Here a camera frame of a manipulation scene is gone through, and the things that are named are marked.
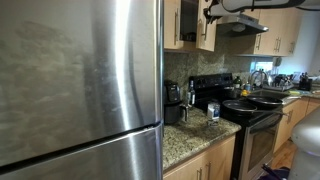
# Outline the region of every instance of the tile backsplash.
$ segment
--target tile backsplash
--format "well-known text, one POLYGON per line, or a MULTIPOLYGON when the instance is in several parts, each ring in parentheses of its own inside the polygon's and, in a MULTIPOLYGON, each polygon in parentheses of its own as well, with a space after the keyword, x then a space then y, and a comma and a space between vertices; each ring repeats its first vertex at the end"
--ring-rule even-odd
POLYGON ((165 52, 164 78, 178 82, 183 98, 186 97, 190 76, 232 73, 234 77, 247 80, 252 58, 227 54, 225 42, 217 38, 215 52, 165 52))

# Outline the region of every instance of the stove oven door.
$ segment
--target stove oven door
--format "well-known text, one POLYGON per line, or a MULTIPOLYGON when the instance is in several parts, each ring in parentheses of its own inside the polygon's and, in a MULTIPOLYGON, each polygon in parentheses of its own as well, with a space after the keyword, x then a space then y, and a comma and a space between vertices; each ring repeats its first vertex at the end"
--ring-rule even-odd
POLYGON ((276 131, 281 118, 282 115, 272 115, 247 128, 239 180, 257 179, 264 173, 261 166, 272 160, 276 131))

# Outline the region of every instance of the range hood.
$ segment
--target range hood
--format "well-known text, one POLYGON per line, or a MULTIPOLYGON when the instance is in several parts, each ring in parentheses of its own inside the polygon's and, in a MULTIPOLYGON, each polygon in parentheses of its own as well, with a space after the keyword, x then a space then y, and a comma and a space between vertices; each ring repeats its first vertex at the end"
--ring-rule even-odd
POLYGON ((237 37, 267 32, 268 27, 260 25, 258 19, 244 14, 226 15, 217 20, 217 35, 237 37))

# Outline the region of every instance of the faucet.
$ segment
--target faucet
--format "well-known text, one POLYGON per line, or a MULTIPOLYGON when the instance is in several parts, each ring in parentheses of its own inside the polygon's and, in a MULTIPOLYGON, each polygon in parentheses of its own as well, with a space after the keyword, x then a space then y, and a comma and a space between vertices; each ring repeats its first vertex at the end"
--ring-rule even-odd
POLYGON ((254 74, 256 74, 256 73, 259 73, 259 75, 261 76, 261 87, 263 86, 263 77, 264 77, 264 75, 266 76, 266 78, 267 78, 267 80, 268 80, 268 85, 270 86, 270 81, 269 81, 269 76, 268 76, 268 74, 267 73, 265 73, 264 71, 263 71, 263 69, 259 69, 259 71, 254 71, 251 75, 250 75, 250 77, 249 77, 249 82, 250 82, 250 87, 251 87, 251 90, 254 90, 253 89, 253 83, 254 83, 254 80, 255 80, 255 78, 253 78, 253 76, 254 76, 254 74))

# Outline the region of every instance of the kitchen sink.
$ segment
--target kitchen sink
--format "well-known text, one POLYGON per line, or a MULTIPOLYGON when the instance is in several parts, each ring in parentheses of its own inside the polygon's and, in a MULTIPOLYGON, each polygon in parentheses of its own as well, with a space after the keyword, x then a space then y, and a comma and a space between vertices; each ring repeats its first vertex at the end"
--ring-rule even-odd
POLYGON ((277 99, 284 99, 284 98, 290 96, 290 94, 288 94, 288 93, 278 92, 278 91, 269 91, 269 90, 253 91, 250 93, 250 95, 251 96, 268 96, 268 97, 273 97, 273 98, 277 98, 277 99))

